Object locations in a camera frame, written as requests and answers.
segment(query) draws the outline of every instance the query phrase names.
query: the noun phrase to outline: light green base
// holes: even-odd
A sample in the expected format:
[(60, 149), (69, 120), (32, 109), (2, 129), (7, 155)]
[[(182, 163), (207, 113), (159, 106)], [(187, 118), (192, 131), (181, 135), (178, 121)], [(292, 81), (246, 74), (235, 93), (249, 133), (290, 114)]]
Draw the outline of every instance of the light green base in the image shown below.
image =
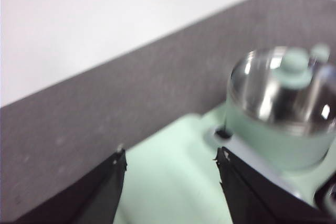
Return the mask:
[[(203, 117), (188, 114), (127, 150), (115, 224), (232, 223), (204, 134), (223, 122), (224, 104)], [(307, 202), (336, 170), (336, 144), (317, 167), (284, 175)]]

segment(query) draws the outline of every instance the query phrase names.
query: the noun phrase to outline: green knob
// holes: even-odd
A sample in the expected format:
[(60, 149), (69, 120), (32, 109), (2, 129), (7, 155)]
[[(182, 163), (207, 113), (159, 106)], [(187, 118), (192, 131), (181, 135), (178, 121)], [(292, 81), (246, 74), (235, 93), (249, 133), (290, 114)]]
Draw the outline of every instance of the green knob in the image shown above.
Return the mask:
[(303, 89), (311, 82), (312, 72), (308, 67), (309, 57), (303, 48), (289, 48), (281, 59), (273, 76), (287, 89)]
[(289, 48), (281, 60), (280, 68), (288, 73), (299, 74), (308, 69), (308, 54), (303, 48)]

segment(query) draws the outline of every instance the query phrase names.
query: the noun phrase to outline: mint green plastic part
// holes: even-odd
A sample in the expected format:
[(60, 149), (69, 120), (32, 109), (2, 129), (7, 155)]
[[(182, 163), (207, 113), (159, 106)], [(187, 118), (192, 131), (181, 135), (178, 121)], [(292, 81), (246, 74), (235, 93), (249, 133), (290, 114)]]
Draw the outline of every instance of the mint green plastic part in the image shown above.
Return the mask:
[(302, 89), (309, 85), (312, 72), (308, 68), (309, 57), (303, 48), (289, 48), (273, 76), (288, 89)]
[(265, 122), (252, 119), (226, 100), (227, 127), (241, 136), (261, 156), (280, 169), (303, 169), (318, 163), (336, 137), (335, 133), (294, 136)]
[[(223, 123), (225, 111), (221, 104), (202, 117), (185, 115), (126, 151), (114, 224), (232, 223), (213, 161), (217, 148), (204, 140), (209, 128)], [(314, 191), (335, 170), (336, 141), (319, 164), (283, 178), (313, 206)]]
[(330, 47), (324, 43), (318, 43), (310, 50), (310, 56), (316, 61), (326, 63), (329, 59)]

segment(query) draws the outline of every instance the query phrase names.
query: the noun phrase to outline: dark gray mat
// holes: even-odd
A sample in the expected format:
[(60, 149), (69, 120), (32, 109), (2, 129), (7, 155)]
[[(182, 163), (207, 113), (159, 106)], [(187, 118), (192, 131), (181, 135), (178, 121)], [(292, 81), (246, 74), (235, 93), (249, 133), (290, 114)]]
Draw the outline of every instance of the dark gray mat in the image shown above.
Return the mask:
[(120, 143), (130, 147), (224, 101), (246, 52), (319, 41), (336, 52), (335, 1), (247, 0), (1, 108), (2, 218), (55, 195)]

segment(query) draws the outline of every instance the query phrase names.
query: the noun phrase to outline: white wall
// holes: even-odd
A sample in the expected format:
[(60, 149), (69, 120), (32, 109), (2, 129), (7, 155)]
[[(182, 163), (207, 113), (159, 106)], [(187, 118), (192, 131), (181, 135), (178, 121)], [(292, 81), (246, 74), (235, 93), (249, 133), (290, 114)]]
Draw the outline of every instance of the white wall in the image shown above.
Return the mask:
[(241, 0), (1, 0), (1, 106)]

